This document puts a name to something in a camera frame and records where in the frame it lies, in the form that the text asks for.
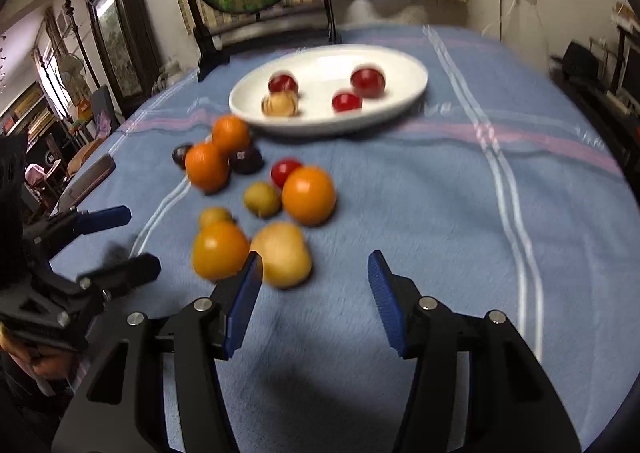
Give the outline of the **left hand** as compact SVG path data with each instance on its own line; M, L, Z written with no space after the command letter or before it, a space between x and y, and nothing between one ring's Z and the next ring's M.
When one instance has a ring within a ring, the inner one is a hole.
M1 325L1 350L31 377L49 381L72 379L77 372L77 355L44 345L27 346Z

